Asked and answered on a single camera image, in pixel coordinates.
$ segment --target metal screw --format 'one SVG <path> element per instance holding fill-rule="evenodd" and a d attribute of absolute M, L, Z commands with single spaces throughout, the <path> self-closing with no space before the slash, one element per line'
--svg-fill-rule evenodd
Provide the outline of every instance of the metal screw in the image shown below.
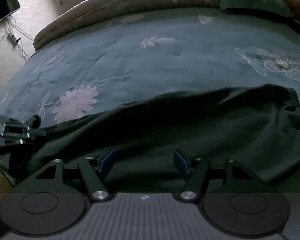
<path fill-rule="evenodd" d="M 92 196 L 95 198 L 95 199 L 99 199 L 99 200 L 102 200 L 102 199 L 105 199 L 108 197 L 108 193 L 103 191 L 103 190 L 99 190 L 99 191 L 96 191 L 92 194 Z"/>
<path fill-rule="evenodd" d="M 196 193 L 194 193 L 192 191 L 184 191 L 180 194 L 180 196 L 181 196 L 181 198 L 183 198 L 185 200 L 192 200 L 197 197 Z"/>

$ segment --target gray ribbed surface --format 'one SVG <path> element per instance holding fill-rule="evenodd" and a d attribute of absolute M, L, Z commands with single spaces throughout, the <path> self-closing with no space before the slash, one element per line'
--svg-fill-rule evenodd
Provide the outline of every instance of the gray ribbed surface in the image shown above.
<path fill-rule="evenodd" d="M 57 236 L 41 240 L 235 240 L 208 224 L 198 208 L 176 201 L 172 194 L 119 193 L 95 203 L 82 221 Z M 35 238 L 9 233 L 1 240 Z M 279 235 L 264 240 L 283 240 Z"/>

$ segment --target floral bedspread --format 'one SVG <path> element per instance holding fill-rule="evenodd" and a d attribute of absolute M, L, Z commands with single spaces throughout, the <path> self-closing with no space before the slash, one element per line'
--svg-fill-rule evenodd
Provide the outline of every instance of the floral bedspread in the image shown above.
<path fill-rule="evenodd" d="M 2 93 L 0 114 L 51 126 L 162 93 L 266 83 L 300 101 L 300 36 L 288 26 L 213 8 L 150 11 L 41 48 Z"/>

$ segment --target blue gripper pad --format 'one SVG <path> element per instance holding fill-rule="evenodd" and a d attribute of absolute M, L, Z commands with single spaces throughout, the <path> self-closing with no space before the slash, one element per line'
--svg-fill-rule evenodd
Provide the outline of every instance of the blue gripper pad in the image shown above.
<path fill-rule="evenodd" d="M 106 154 L 103 159 L 100 161 L 99 169 L 97 170 L 98 176 L 101 180 L 104 180 L 109 174 L 115 163 L 115 154 L 114 149 Z"/>
<path fill-rule="evenodd" d="M 176 150 L 173 155 L 174 165 L 179 171 L 181 177 L 188 181 L 191 175 L 191 171 L 189 170 L 188 161 L 183 158 L 183 156 Z"/>

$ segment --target power strip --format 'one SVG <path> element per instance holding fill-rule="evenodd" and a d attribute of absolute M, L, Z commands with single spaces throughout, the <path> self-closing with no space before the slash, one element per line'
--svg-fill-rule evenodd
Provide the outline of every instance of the power strip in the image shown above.
<path fill-rule="evenodd" d="M 21 38 L 17 39 L 12 32 L 9 32 L 8 36 L 16 45 L 18 45 L 18 42 L 21 40 Z"/>

